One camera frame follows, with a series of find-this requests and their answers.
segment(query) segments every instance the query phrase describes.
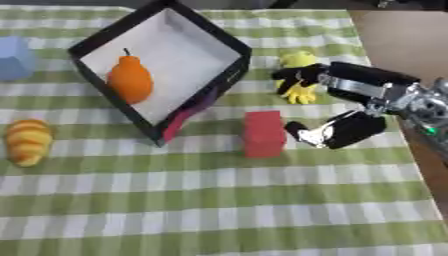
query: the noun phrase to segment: table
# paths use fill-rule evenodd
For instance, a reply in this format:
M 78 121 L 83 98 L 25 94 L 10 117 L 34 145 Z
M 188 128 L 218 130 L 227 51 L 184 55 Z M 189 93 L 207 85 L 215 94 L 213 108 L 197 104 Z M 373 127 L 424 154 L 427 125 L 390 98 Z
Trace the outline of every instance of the table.
M 374 65 L 423 79 L 432 85 L 446 77 L 448 22 L 444 12 L 350 11 L 363 45 Z M 438 207 L 448 218 L 448 171 L 442 159 L 407 129 L 404 130 L 412 153 Z
M 65 49 L 130 10 L 0 7 L 0 35 L 41 58 L 1 84 L 0 125 L 43 118 L 57 141 L 32 169 L 0 159 L 2 255 L 446 255 L 447 230 L 394 120 L 346 149 L 288 138 L 275 159 L 240 152 L 245 111 L 278 109 L 317 125 L 355 107 L 325 95 L 291 106 L 272 94 L 277 57 L 369 64 L 345 11 L 203 11 L 254 48 L 251 70 L 164 148 L 86 84 Z

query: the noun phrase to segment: blue cube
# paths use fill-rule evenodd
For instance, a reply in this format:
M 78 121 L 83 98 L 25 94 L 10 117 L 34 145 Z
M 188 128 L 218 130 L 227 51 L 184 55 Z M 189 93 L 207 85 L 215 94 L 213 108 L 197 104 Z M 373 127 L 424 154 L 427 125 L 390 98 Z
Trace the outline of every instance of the blue cube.
M 31 76 L 36 67 L 34 52 L 22 37 L 0 37 L 0 80 Z

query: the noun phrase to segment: red block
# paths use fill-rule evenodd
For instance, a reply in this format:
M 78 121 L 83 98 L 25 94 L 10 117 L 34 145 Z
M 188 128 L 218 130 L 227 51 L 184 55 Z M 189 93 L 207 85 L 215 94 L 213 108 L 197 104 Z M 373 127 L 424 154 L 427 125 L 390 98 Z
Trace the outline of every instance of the red block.
M 274 157 L 286 142 L 280 111 L 247 112 L 244 117 L 246 157 Z

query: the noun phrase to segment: green light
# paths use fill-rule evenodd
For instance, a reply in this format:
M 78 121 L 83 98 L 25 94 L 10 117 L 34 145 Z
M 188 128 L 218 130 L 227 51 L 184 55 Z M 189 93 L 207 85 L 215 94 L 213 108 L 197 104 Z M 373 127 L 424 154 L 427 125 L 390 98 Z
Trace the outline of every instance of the green light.
M 437 129 L 436 128 L 426 128 L 426 133 L 428 135 L 435 135 L 437 133 Z

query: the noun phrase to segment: striped yellow fruit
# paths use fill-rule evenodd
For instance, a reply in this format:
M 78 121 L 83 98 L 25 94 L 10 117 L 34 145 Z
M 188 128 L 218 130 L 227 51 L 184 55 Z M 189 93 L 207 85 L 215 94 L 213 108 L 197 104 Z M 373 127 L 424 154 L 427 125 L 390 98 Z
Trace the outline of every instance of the striped yellow fruit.
M 37 119 L 15 121 L 5 133 L 9 158 L 21 167 L 39 163 L 48 154 L 52 141 L 47 123 Z

